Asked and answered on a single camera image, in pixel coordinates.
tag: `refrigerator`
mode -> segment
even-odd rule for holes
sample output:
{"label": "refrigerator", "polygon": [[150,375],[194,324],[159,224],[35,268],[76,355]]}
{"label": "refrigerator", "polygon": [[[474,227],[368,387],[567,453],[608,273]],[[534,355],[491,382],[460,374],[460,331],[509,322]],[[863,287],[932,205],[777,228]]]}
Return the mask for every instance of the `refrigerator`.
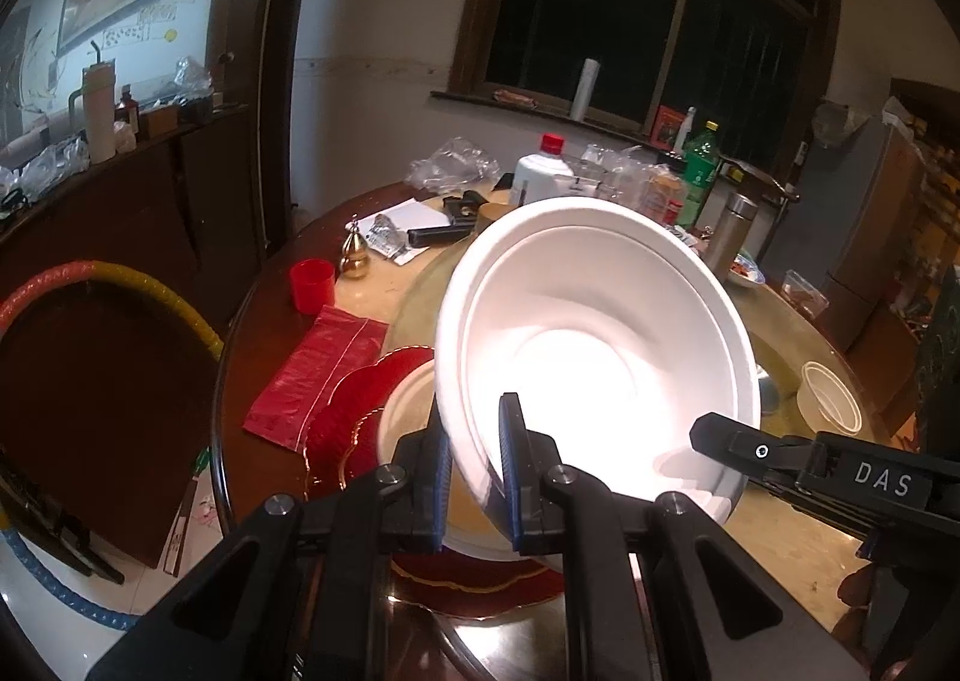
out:
{"label": "refrigerator", "polygon": [[817,326],[846,350],[880,301],[920,207],[923,165],[910,142],[870,118],[836,148],[811,148],[798,190],[761,263],[795,270],[829,299]]}

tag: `floor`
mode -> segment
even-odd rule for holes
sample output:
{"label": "floor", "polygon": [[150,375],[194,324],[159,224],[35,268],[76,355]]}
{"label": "floor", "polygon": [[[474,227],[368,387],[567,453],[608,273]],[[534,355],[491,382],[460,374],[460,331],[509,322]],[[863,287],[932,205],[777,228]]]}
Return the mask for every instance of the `floor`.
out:
{"label": "floor", "polygon": [[[210,470],[200,475],[186,530],[181,573],[203,559],[222,539]],[[85,577],[35,545],[31,550],[62,584],[90,601],[122,613],[140,615],[169,592],[178,581],[162,569],[151,569],[103,541],[91,544],[110,564],[123,572],[119,586],[97,576]],[[61,681],[83,681],[93,664],[122,633],[76,614],[48,593],[26,571],[0,540],[0,593],[27,637]]]}

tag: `red bottle cap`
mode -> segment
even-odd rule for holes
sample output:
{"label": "red bottle cap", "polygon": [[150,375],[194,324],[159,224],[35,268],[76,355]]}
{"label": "red bottle cap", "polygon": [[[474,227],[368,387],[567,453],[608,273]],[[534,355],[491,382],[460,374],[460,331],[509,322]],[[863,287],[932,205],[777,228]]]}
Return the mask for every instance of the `red bottle cap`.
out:
{"label": "red bottle cap", "polygon": [[563,150],[563,136],[555,133],[546,133],[541,138],[541,152],[549,152],[550,155],[560,155]]}

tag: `red envelope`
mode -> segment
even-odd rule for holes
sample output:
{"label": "red envelope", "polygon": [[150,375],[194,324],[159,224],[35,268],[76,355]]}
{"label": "red envelope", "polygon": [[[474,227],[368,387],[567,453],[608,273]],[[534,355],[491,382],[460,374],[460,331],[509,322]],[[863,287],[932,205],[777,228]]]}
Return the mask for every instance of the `red envelope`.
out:
{"label": "red envelope", "polygon": [[310,418],[326,406],[345,376],[376,361],[386,336],[385,323],[324,307],[313,328],[256,398],[244,419],[244,430],[299,451]]}

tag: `white wall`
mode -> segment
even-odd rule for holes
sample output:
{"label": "white wall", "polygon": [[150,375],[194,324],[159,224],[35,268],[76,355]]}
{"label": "white wall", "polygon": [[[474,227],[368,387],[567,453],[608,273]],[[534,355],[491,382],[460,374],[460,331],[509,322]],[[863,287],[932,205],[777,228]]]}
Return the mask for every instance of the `white wall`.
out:
{"label": "white wall", "polygon": [[[141,23],[141,7],[137,7],[110,24],[109,29],[136,28],[132,35],[137,39],[136,42],[104,49],[104,59],[116,60],[118,93],[123,83],[136,85],[172,74],[176,61],[183,56],[194,56],[200,62],[205,60],[210,0],[166,0],[166,3],[174,7],[173,19]],[[23,114],[24,128],[29,128],[32,120],[37,118],[37,112],[56,112],[66,108],[70,92],[80,86],[83,66],[95,61],[89,41],[94,40],[101,46],[104,44],[104,31],[99,31],[57,59],[56,39],[63,6],[64,0],[18,0],[14,8],[14,11],[30,8],[21,94],[23,102],[31,110]],[[54,61],[56,83],[50,88],[50,70]]]}
{"label": "white wall", "polygon": [[[464,0],[304,0],[296,42],[291,178],[294,201],[322,214],[402,179],[410,160],[462,134],[506,168],[549,121],[429,98],[443,89]],[[877,110],[891,77],[960,88],[960,42],[933,0],[844,0],[829,98]],[[719,212],[720,193],[705,221]]]}

